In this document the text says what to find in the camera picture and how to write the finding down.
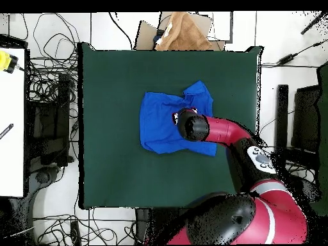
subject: white desk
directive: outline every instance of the white desk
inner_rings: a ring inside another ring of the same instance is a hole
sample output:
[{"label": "white desk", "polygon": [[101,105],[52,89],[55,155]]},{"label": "white desk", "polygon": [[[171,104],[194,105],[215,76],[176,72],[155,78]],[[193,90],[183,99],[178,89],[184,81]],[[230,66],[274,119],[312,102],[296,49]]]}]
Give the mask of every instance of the white desk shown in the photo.
[{"label": "white desk", "polygon": [[[24,68],[24,50],[0,48],[18,57]],[[22,197],[24,183],[24,72],[0,72],[0,133],[12,129],[0,139],[0,196]]]}]

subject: cardboard box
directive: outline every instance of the cardboard box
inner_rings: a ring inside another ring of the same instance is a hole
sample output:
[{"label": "cardboard box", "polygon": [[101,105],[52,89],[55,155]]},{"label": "cardboard box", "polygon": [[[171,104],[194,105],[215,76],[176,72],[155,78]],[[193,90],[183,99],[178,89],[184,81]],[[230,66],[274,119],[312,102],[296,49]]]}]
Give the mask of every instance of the cardboard box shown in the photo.
[{"label": "cardboard box", "polygon": [[[165,18],[169,16],[172,12],[162,12],[161,18]],[[202,34],[206,37],[208,35],[209,29],[211,27],[211,18],[197,15],[197,14],[190,14],[194,23],[199,27],[202,31]],[[168,20],[170,17],[167,17],[161,24],[160,29],[165,30],[168,24]],[[144,20],[141,20],[139,23],[139,29],[136,36],[136,50],[153,50],[154,49],[154,37],[157,34],[157,29],[150,24],[146,23]],[[209,50],[214,51],[223,51],[224,46],[226,44],[225,41],[211,41],[212,47]]]},{"label": "cardboard box", "polygon": [[[165,30],[167,27],[168,21],[170,20],[170,16],[173,12],[162,12],[160,17],[160,22],[163,20],[163,22],[160,23],[158,26],[158,29]],[[207,37],[209,33],[209,29],[212,25],[212,19],[206,16],[201,16],[197,14],[190,14],[190,17],[192,18],[193,22],[196,24],[196,26],[199,27],[202,34]]]}]

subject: brown towel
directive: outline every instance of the brown towel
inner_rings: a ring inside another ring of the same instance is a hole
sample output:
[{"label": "brown towel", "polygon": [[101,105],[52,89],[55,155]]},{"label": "brown towel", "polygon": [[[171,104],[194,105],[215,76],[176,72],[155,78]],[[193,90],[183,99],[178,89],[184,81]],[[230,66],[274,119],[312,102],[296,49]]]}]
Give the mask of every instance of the brown towel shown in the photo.
[{"label": "brown towel", "polygon": [[165,33],[161,37],[161,43],[157,44],[157,51],[187,51],[201,50],[205,51],[211,47],[211,43],[201,33],[198,26],[190,18],[188,12],[173,12],[168,22],[167,31],[170,26],[168,35]]}]

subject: blue t-shirt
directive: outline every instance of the blue t-shirt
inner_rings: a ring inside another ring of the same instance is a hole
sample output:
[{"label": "blue t-shirt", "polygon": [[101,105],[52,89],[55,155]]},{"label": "blue t-shirt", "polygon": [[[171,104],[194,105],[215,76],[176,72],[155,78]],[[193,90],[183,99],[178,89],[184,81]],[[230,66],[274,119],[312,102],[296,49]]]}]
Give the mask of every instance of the blue t-shirt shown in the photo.
[{"label": "blue t-shirt", "polygon": [[198,81],[183,92],[183,97],[146,92],[140,108],[141,145],[158,154],[183,149],[215,156],[217,144],[185,140],[174,125],[172,114],[181,108],[196,108],[198,114],[212,117],[212,102],[208,89]]}]

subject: dark green table cover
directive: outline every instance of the dark green table cover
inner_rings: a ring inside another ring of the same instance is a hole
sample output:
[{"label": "dark green table cover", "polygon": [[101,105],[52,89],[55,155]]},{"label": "dark green table cover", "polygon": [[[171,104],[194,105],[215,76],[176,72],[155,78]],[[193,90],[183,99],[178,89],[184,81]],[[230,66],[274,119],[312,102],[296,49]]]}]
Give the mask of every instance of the dark green table cover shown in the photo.
[{"label": "dark green table cover", "polygon": [[140,145],[140,103],[145,92],[182,95],[201,80],[214,99],[214,116],[255,132],[262,47],[236,53],[94,51],[81,46],[84,207],[182,207],[207,193],[234,193],[225,149],[219,145],[214,158],[145,150]]}]

